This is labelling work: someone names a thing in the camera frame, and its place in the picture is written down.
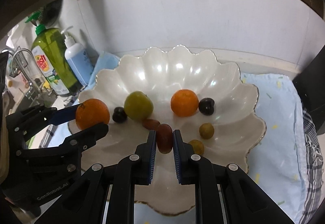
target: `white ceramic bowl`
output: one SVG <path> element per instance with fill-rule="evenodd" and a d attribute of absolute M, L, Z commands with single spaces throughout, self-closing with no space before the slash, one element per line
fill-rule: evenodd
<path fill-rule="evenodd" d="M 199 100 L 211 97 L 215 111 L 205 116 L 199 111 L 192 117 L 180 118 L 170 109 L 170 99 L 179 89 L 193 90 Z M 248 172 L 247 154 L 265 134 L 265 123 L 254 112 L 258 100 L 257 87 L 242 83 L 236 63 L 220 64 L 214 53 L 204 50 L 191 53 L 178 45 L 169 52 L 149 48 L 144 55 L 125 55 L 114 70 L 104 69 L 97 74 L 92 90 L 83 91 L 79 101 L 98 98 L 104 101 L 110 113 L 123 106 L 133 91 L 144 92 L 153 102 L 151 116 L 160 123 L 180 129 L 183 141 L 201 140 L 205 146 L 204 157 L 212 163 L 227 165 L 236 163 Z M 209 140 L 199 136 L 202 123 L 213 124 L 215 133 Z M 70 124 L 72 133 L 79 131 Z M 94 163 L 109 166 L 134 153 L 138 144 L 146 141 L 148 130 L 130 119 L 123 124 L 109 122 L 109 132 L 97 141 L 96 146 L 83 152 L 82 168 L 87 170 Z M 152 184 L 136 186 L 135 200 L 147 203 L 156 211 L 176 215 L 189 210 L 195 204 L 193 186 L 178 184 L 173 152 L 157 151 Z"/>

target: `checkered cloth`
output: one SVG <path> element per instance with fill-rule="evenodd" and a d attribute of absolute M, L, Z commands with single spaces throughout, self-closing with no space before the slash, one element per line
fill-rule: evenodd
<path fill-rule="evenodd" d="M 303 133 L 307 152 L 307 175 L 309 180 L 305 211 L 300 224 L 308 223 L 318 209 L 321 198 L 323 156 L 317 139 L 315 125 L 303 107 Z"/>
<path fill-rule="evenodd" d="M 73 103 L 77 100 L 78 96 L 71 96 L 69 97 L 66 102 L 65 108 L 70 107 L 73 105 Z M 57 129 L 56 125 L 49 125 L 43 139 L 41 140 L 39 148 L 47 148 L 48 144 L 50 143 L 55 131 Z"/>

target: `orange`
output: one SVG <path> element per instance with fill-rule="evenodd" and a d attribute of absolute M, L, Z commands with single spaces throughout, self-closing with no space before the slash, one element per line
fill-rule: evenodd
<path fill-rule="evenodd" d="M 189 89 L 178 90 L 170 100 L 172 111 L 179 117 L 190 117 L 199 107 L 197 95 Z"/>
<path fill-rule="evenodd" d="M 106 104 L 96 98 L 90 98 L 78 106 L 76 111 L 76 124 L 84 130 L 98 123 L 108 124 L 109 111 Z"/>

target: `green dish soap bottle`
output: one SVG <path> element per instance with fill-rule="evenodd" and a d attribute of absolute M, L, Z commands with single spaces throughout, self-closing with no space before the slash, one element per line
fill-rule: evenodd
<path fill-rule="evenodd" d="M 39 12 L 34 13 L 26 22 L 37 20 L 39 15 Z M 66 46 L 60 30 L 46 29 L 40 24 L 36 27 L 36 35 L 31 53 L 46 80 L 59 96 L 76 94 L 81 84 L 64 57 Z"/>

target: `screw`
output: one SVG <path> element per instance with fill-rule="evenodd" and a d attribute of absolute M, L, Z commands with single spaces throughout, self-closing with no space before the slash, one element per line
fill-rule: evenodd
<path fill-rule="evenodd" d="M 192 155 L 191 155 L 191 159 L 192 159 L 193 161 L 198 161 L 199 159 L 201 159 L 201 156 L 199 156 L 198 154 L 192 154 Z"/>
<path fill-rule="evenodd" d="M 238 169 L 238 166 L 234 163 L 229 164 L 228 167 L 232 171 L 236 171 Z"/>
<path fill-rule="evenodd" d="M 76 169 L 76 166 L 74 164 L 69 164 L 67 166 L 68 172 L 73 172 Z"/>
<path fill-rule="evenodd" d="M 132 154 L 132 155 L 130 156 L 130 160 L 131 160 L 131 161 L 139 160 L 139 158 L 140 158 L 140 156 L 137 155 L 137 154 Z"/>
<path fill-rule="evenodd" d="M 76 140 L 71 140 L 70 141 L 70 144 L 73 146 L 73 145 L 76 145 L 77 144 L 77 141 Z"/>
<path fill-rule="evenodd" d="M 98 171 L 98 170 L 101 169 L 101 164 L 99 164 L 99 163 L 95 163 L 95 164 L 93 164 L 93 166 L 91 167 L 91 169 L 92 169 L 93 171 Z"/>

